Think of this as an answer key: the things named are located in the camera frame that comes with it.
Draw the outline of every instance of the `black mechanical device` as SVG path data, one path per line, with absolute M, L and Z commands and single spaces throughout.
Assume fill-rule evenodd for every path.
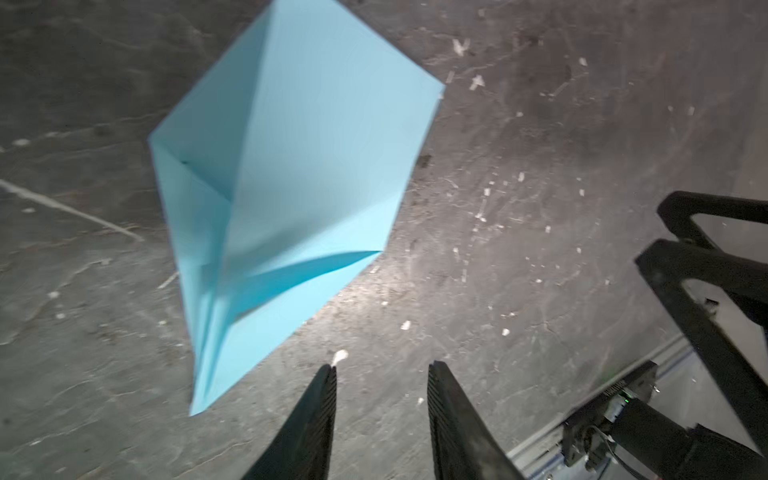
M 694 214 L 709 214 L 768 224 L 768 202 L 675 192 L 658 213 L 679 241 L 657 240 L 635 263 L 759 453 L 701 425 L 684 429 L 650 407 L 657 365 L 646 361 L 562 423 L 563 462 L 572 466 L 586 457 L 586 469 L 594 470 L 612 456 L 644 480 L 616 455 L 620 445 L 664 480 L 768 479 L 768 386 L 713 321 L 716 304 L 697 302 L 683 285 L 696 279 L 721 287 L 749 319 L 768 328 L 768 265 L 724 253 L 692 219 Z M 448 366 L 435 361 L 427 380 L 436 479 L 523 480 Z M 336 368 L 324 365 L 243 478 L 325 480 L 335 414 Z

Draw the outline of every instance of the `origami paper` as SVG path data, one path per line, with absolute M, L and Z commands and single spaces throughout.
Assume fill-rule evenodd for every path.
M 334 0 L 275 0 L 152 132 L 190 414 L 382 252 L 442 90 Z

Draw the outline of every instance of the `blue paper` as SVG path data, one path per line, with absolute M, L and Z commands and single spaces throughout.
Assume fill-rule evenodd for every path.
M 202 412 L 384 249 L 443 85 L 275 0 L 150 136 Z

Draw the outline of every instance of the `dark spot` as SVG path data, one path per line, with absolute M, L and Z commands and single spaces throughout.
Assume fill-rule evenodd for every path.
M 432 155 L 430 154 L 420 155 L 419 159 L 416 160 L 416 166 L 419 168 L 427 168 L 429 166 L 429 161 L 431 159 L 432 159 Z
M 96 125 L 94 127 L 94 135 L 97 137 L 109 137 L 112 135 L 112 129 L 108 125 Z

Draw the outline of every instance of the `gray floor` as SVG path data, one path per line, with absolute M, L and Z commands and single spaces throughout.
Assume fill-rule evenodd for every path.
M 632 259 L 672 190 L 748 182 L 768 6 L 348 5 L 454 72 L 389 249 L 189 418 L 144 139 L 262 5 L 0 2 L 0 478 L 238 478 L 339 349 L 332 478 L 432 478 L 433 359 L 508 449 L 672 335 Z

